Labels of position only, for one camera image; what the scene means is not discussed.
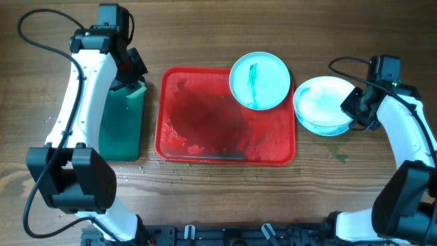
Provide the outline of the green and yellow sponge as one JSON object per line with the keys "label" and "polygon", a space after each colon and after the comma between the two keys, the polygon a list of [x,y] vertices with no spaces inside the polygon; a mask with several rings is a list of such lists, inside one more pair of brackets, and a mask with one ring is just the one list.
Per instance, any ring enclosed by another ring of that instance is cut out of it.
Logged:
{"label": "green and yellow sponge", "polygon": [[147,88],[146,88],[145,83],[142,81],[137,81],[135,86],[134,86],[133,91],[131,93],[129,93],[128,95],[126,95],[126,97],[128,99],[131,99],[131,100],[136,99],[136,98],[140,97],[141,95],[143,95],[146,92],[146,90],[147,90]]}

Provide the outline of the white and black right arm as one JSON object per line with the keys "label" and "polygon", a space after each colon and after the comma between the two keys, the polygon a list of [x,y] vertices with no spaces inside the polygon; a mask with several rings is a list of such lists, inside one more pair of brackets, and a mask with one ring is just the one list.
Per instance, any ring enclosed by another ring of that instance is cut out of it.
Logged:
{"label": "white and black right arm", "polygon": [[436,141],[423,115],[416,92],[385,96],[376,111],[393,150],[397,171],[373,206],[356,212],[332,212],[320,236],[343,245],[383,244],[399,240],[436,244],[436,204],[423,202],[424,193],[436,197]]}

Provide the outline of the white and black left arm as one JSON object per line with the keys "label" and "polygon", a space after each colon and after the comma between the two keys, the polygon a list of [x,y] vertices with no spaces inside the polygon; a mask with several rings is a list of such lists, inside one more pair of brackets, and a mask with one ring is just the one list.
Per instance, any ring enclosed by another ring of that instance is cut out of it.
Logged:
{"label": "white and black left arm", "polygon": [[[100,125],[110,91],[123,87],[144,91],[147,72],[128,30],[117,25],[77,29],[70,39],[70,79],[57,121],[41,148],[30,148],[26,165],[35,180],[23,212],[23,227],[33,238],[49,238],[89,221],[111,243],[145,243],[141,218],[116,197],[115,172],[100,156]],[[49,208],[77,220],[46,234],[29,226],[36,193]]]}

